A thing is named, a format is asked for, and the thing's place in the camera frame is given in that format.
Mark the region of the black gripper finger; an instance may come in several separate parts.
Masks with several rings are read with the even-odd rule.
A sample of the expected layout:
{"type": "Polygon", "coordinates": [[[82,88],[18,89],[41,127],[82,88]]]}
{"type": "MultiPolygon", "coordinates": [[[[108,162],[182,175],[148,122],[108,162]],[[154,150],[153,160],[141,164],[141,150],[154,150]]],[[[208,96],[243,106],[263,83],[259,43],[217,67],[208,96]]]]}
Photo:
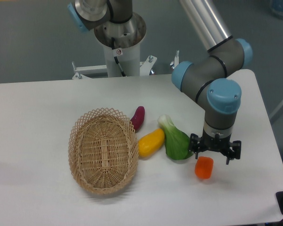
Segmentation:
{"type": "Polygon", "coordinates": [[[195,159],[198,159],[199,153],[205,151],[205,144],[203,137],[199,137],[198,135],[192,133],[190,135],[188,150],[189,152],[195,155],[195,159]]]}
{"type": "Polygon", "coordinates": [[[241,158],[241,141],[236,140],[230,142],[223,150],[224,156],[226,157],[226,165],[229,164],[231,160],[241,158]]]}

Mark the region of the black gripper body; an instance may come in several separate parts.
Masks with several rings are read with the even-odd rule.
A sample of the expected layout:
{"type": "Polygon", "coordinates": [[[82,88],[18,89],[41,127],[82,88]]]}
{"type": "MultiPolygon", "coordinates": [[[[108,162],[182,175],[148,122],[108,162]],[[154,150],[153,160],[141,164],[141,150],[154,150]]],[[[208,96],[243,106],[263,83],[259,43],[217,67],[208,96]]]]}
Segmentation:
{"type": "Polygon", "coordinates": [[[231,135],[220,138],[219,135],[211,137],[206,131],[203,131],[200,141],[200,151],[213,151],[221,154],[229,154],[231,135]]]}

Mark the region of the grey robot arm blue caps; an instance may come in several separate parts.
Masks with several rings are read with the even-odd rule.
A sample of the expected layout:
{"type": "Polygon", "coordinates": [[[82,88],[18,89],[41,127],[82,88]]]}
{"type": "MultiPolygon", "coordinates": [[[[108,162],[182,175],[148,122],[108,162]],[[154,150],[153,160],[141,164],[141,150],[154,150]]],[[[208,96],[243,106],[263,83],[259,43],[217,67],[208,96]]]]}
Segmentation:
{"type": "MultiPolygon", "coordinates": [[[[186,135],[168,116],[159,124],[165,133],[165,149],[172,160],[184,160],[200,152],[213,151],[228,161],[239,159],[241,142],[231,141],[236,114],[241,104],[241,88],[228,77],[252,60],[252,48],[244,39],[234,39],[214,4],[209,0],[180,2],[209,54],[195,65],[176,64],[172,83],[205,112],[202,136],[186,135]]],[[[75,0],[68,11],[82,31],[94,30],[97,40],[108,49],[110,77],[139,76],[139,54],[129,56],[129,48],[144,38],[144,20],[133,12],[130,0],[75,0]]]]}

